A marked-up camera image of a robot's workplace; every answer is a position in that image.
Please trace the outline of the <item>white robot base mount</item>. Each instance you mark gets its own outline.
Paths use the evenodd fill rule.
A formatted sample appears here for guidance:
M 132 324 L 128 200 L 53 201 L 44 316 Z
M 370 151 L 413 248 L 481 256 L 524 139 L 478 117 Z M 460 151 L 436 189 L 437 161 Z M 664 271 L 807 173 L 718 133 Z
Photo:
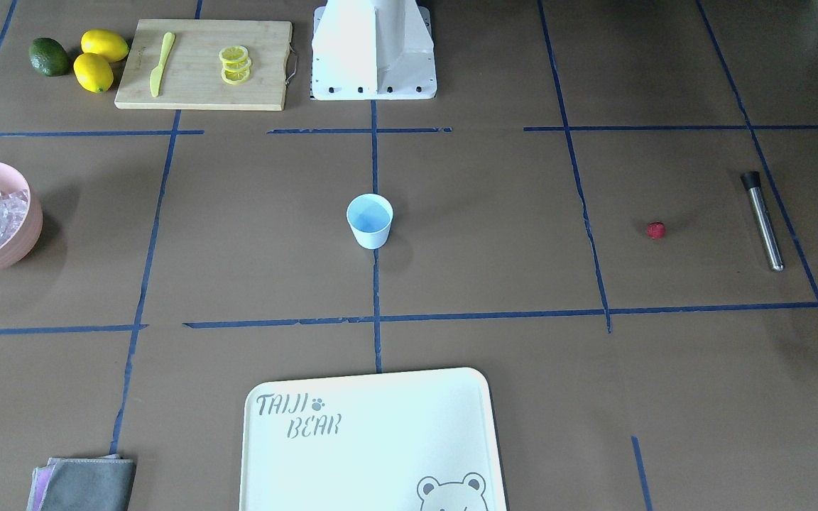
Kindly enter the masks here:
M 328 1 L 315 9 L 311 46 L 315 100 L 436 96 L 430 11 L 415 1 Z

